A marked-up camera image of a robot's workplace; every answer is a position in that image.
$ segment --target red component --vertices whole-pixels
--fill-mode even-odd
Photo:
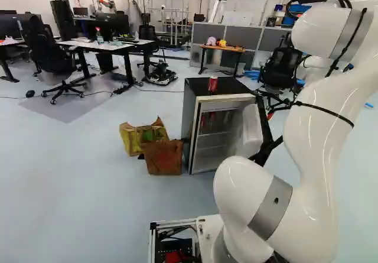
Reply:
[[[174,251],[165,254],[165,263],[180,263],[188,259],[190,259],[190,257],[185,256],[182,251]]]
[[[267,117],[268,121],[273,117],[273,114],[274,114],[274,112],[273,112],[273,113],[268,113],[268,114],[267,114],[266,117]]]
[[[215,92],[218,88],[218,77],[212,76],[208,78],[208,90],[210,92]]]

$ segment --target computer mouse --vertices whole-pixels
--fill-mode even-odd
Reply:
[[[26,92],[26,97],[27,98],[32,98],[33,96],[35,95],[35,91],[33,91],[33,90],[28,90],[27,92]]]

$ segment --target brown paper bag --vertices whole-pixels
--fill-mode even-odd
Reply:
[[[183,164],[183,142],[157,141],[142,144],[149,174],[179,176]]]

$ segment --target black fridge top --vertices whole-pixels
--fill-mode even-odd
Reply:
[[[196,96],[214,96],[214,95],[235,95],[238,93],[250,93],[243,83],[233,77],[218,77],[218,87],[215,93],[209,92],[208,77],[201,78],[186,78],[185,82],[188,83],[190,89]]]

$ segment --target computer tower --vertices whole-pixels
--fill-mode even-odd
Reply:
[[[50,1],[50,4],[55,22],[59,29],[60,37],[63,40],[71,40],[72,38],[77,37],[73,15],[67,2],[53,0]]]

